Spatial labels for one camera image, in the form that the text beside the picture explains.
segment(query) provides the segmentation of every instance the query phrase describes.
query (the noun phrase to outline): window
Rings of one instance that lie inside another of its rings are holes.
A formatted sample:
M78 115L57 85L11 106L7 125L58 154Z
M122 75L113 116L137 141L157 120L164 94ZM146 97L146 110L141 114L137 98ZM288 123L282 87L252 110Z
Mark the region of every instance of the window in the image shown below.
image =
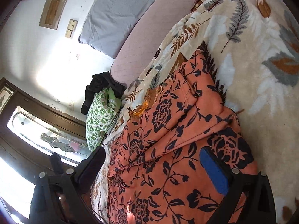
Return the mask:
M20 106L15 109L7 127L31 146L47 155L56 152L63 162L72 166L77 166L91 154L86 141L49 125Z
M34 188L34 184L0 158L0 196L26 218L29 218Z

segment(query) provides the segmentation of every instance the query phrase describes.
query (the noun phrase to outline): orange floral fabric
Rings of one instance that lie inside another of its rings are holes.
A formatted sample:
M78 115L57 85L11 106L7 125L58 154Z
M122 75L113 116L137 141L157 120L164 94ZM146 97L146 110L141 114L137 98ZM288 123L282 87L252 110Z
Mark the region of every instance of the orange floral fabric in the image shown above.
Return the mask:
M108 173L110 223L206 223L223 195L200 164L209 146L231 168L256 174L237 115L224 107L201 51L157 90L113 142ZM235 222L245 196L231 218Z

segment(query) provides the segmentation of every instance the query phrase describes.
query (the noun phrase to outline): wall switch plate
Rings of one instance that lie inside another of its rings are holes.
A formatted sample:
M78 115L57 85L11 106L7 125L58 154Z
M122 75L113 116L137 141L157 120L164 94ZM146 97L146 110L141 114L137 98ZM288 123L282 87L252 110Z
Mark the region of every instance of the wall switch plate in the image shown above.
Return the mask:
M65 37L67 37L69 39L73 38L73 34L74 34L74 31L77 27L77 24L78 24L78 21L73 20L73 19L70 20L70 22L68 23L68 28L67 28L66 33L65 33Z

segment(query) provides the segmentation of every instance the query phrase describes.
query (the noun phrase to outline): picture frame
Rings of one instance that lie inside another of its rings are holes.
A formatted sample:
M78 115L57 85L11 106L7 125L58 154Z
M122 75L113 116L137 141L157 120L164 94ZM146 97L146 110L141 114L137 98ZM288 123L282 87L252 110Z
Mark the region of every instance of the picture frame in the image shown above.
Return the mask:
M0 114L13 95L13 91L6 85L0 89Z
M47 0L41 14L39 26L57 30L67 0Z

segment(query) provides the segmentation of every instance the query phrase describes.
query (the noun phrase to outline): blue pad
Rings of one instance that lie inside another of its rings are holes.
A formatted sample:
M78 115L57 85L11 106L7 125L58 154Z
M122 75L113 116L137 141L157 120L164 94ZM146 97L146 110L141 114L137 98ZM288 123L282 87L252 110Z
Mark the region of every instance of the blue pad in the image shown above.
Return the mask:
M212 180L217 192L226 195L229 189L228 178L217 162L213 160L213 157L208 152L208 149L202 148L200 150L199 159L209 178Z

